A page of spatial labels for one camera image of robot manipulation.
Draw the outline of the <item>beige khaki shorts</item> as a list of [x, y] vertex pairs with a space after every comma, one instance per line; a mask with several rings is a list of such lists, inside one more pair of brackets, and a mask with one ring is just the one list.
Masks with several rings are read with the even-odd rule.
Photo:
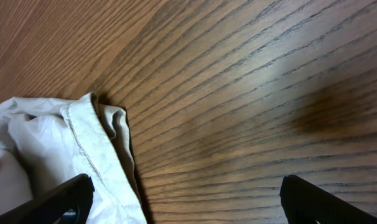
[[0, 104], [0, 215], [79, 174], [95, 192], [89, 223], [145, 223], [126, 112], [94, 93]]

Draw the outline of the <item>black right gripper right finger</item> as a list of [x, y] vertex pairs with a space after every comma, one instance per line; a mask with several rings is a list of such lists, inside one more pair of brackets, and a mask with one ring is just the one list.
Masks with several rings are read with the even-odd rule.
[[285, 176], [281, 205], [289, 224], [377, 224], [377, 218], [296, 175]]

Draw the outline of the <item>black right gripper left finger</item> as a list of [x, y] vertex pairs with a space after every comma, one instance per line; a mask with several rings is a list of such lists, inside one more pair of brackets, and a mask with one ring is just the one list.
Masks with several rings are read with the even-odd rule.
[[0, 215], [0, 223], [85, 224], [93, 205], [91, 177], [79, 174], [46, 194]]

